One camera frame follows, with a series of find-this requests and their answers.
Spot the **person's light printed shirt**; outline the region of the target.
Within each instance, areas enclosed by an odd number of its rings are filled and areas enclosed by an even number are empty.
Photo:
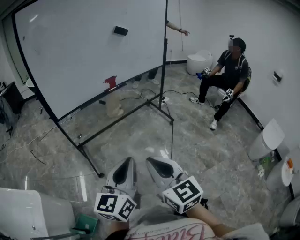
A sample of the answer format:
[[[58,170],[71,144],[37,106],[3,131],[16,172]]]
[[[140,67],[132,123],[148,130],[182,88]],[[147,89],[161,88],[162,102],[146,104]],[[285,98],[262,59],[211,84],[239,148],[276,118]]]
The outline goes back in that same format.
[[[165,208],[154,209],[130,228],[122,240],[270,240],[260,223],[236,228],[218,237],[203,221],[176,216]]]

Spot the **green plastic bin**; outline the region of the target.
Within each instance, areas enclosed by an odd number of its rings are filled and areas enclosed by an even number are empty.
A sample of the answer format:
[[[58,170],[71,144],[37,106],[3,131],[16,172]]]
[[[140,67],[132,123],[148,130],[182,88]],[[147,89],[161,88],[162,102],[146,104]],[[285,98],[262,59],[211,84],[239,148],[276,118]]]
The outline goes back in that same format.
[[[98,218],[81,213],[78,215],[75,227],[72,229],[77,231],[79,234],[92,236],[95,232],[98,221]]]

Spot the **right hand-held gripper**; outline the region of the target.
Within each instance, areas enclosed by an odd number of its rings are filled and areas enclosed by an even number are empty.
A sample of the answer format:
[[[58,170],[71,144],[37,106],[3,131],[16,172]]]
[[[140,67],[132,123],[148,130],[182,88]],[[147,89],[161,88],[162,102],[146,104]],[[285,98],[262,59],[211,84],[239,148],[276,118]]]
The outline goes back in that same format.
[[[158,188],[164,187],[182,172],[177,162],[164,157],[148,157],[146,166]],[[179,214],[196,206],[202,196],[203,189],[194,176],[187,177],[162,192],[163,202]]]

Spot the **white whiteboard on black stand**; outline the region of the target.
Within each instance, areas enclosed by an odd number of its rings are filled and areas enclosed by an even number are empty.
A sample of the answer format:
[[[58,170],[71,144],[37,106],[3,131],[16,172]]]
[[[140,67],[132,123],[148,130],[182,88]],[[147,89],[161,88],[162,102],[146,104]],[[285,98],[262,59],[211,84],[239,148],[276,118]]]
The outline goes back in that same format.
[[[53,122],[165,70],[167,11],[168,0],[32,0],[15,9],[20,56]],[[114,34],[115,26],[128,34]],[[118,88],[105,92],[114,75]]]

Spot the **red jagged patch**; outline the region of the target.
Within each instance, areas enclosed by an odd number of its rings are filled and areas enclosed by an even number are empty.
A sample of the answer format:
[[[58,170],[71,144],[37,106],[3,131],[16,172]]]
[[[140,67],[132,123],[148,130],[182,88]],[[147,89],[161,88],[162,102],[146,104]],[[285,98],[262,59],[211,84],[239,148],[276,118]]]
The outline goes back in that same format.
[[[114,76],[111,76],[111,77],[105,79],[104,83],[107,83],[109,85],[108,89],[116,87],[117,86],[117,84],[116,84],[116,76],[114,75]]]

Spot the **black wall paper holder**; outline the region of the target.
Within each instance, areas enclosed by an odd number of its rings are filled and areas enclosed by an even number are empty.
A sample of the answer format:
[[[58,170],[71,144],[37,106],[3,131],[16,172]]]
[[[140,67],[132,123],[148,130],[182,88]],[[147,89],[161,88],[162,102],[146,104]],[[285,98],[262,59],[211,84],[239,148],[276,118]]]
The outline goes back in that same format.
[[[278,84],[281,83],[282,79],[283,79],[283,71],[282,70],[277,70],[273,72],[273,80],[276,81]]]

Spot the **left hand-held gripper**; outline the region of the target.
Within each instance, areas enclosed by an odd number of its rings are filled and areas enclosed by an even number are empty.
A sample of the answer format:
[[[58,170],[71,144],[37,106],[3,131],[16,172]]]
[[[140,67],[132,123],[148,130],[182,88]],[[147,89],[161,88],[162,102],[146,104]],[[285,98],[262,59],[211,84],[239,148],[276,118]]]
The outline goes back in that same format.
[[[141,207],[136,181],[136,162],[133,157],[126,157],[108,173],[106,184],[97,193],[93,211],[107,220],[127,222]]]

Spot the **white bin at right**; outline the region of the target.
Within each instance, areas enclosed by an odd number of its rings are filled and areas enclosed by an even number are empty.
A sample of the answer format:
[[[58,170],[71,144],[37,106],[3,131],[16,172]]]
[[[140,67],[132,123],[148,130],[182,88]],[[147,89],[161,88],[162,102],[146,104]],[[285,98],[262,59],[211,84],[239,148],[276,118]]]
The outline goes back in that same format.
[[[275,119],[269,121],[263,131],[251,144],[248,156],[252,161],[259,160],[275,150],[284,140],[285,134]]]

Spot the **white bathtub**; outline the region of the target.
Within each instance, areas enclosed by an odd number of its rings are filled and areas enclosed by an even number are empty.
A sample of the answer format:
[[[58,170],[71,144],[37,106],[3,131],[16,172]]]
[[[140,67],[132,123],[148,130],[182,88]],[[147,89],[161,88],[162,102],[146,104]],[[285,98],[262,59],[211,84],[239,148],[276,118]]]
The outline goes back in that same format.
[[[70,233],[75,217],[69,201],[36,190],[0,187],[0,233],[31,240]]]

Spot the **black whiteboard eraser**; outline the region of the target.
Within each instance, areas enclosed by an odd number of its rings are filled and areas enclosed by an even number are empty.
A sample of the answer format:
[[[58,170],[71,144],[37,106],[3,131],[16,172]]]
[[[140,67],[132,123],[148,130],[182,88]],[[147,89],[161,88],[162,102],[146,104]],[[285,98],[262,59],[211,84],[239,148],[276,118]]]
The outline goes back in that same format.
[[[113,32],[114,32],[114,34],[126,36],[128,34],[128,29],[120,27],[120,26],[115,26]]]

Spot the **green packaging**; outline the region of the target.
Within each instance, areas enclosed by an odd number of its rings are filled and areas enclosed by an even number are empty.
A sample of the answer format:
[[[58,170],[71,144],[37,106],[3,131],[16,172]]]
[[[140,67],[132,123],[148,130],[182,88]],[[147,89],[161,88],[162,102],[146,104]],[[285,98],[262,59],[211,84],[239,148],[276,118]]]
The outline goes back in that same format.
[[[268,156],[260,159],[257,165],[258,177],[262,178],[265,175],[265,172],[269,171],[272,168],[274,162],[275,162],[274,156]]]

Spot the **person's left forearm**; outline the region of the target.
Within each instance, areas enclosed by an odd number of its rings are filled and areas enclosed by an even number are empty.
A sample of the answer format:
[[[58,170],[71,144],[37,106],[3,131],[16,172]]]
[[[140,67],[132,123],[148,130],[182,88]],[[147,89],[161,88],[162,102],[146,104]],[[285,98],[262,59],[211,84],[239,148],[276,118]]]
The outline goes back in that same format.
[[[122,231],[122,230],[129,230],[129,220],[127,222],[121,222],[121,221],[112,221],[109,225],[109,234],[112,234],[117,231]]]

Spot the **person's right forearm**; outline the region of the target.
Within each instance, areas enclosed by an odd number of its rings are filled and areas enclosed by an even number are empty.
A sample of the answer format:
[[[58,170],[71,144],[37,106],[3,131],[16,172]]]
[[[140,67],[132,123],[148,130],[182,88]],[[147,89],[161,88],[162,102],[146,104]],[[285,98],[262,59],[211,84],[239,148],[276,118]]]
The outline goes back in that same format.
[[[187,210],[186,214],[189,218],[195,218],[205,222],[218,237],[222,237],[223,235],[236,230],[235,228],[224,225],[201,204],[197,204],[193,208]]]

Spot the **black equipment case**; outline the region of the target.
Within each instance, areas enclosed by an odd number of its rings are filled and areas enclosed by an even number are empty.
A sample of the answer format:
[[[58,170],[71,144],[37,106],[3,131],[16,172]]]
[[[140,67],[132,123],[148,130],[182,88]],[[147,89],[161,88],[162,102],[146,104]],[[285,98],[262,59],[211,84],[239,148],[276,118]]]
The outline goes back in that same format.
[[[7,101],[14,114],[20,114],[24,105],[24,99],[19,92],[15,82],[10,83],[1,95],[0,99],[0,114],[4,114],[4,100]]]

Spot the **round white toilet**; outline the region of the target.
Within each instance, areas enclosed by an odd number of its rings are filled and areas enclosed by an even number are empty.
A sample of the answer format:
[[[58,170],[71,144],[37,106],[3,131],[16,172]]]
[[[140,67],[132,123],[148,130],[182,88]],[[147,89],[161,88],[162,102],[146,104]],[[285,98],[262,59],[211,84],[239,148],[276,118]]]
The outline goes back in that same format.
[[[187,73],[196,75],[202,72],[205,68],[211,68],[213,62],[212,54],[207,50],[200,50],[195,54],[187,56]]]

